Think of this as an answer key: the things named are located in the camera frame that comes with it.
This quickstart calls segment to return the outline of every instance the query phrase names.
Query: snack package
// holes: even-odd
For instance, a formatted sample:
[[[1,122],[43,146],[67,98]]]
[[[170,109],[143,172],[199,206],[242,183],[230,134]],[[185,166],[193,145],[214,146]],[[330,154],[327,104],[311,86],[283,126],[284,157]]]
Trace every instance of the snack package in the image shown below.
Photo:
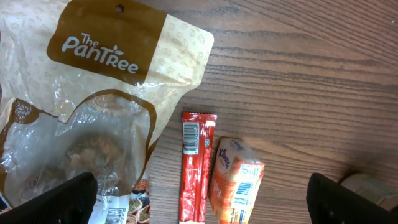
[[[182,115],[183,157],[180,189],[180,223],[204,223],[209,184],[211,146],[217,115]]]
[[[178,100],[200,84],[213,36],[130,0],[2,0],[0,9],[4,197],[15,207],[90,171],[90,223],[126,222],[130,193],[148,179]]]
[[[246,224],[264,175],[264,164],[250,146],[223,138],[216,156],[209,200],[220,224]]]

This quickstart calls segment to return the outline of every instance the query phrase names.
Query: orange and white wrapper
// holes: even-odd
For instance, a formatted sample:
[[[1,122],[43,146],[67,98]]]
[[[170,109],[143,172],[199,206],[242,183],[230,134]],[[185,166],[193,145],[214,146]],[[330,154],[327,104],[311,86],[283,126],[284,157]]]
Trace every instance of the orange and white wrapper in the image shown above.
[[[220,224],[246,224],[264,175],[264,164],[242,140],[223,138],[208,198]]]

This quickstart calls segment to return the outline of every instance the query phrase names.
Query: wooden table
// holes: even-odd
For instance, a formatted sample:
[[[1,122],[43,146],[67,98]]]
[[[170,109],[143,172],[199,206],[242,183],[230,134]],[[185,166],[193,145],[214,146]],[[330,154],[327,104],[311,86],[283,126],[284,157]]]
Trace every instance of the wooden table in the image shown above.
[[[351,170],[398,188],[398,2],[141,0],[214,34],[150,170],[151,223],[177,223],[182,111],[218,114],[266,165],[250,224],[310,223],[309,177]],[[206,223],[216,223],[208,205]]]

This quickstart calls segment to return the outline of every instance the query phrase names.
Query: barcode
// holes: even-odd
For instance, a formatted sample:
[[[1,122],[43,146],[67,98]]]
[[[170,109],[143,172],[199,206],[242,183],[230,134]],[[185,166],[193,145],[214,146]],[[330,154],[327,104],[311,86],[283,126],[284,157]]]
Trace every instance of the barcode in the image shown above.
[[[183,123],[184,154],[199,152],[199,123]]]
[[[105,224],[124,224],[126,208],[109,208]]]
[[[239,184],[233,201],[234,205],[249,205],[251,201],[251,192],[253,189],[253,185],[253,182],[243,182]]]

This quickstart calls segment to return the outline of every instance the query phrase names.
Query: red wrapper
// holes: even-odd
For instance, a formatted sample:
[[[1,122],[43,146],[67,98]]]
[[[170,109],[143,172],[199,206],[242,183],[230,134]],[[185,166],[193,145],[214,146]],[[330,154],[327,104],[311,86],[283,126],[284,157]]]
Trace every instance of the red wrapper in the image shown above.
[[[217,115],[182,114],[183,157],[180,223],[204,223],[213,133]]]

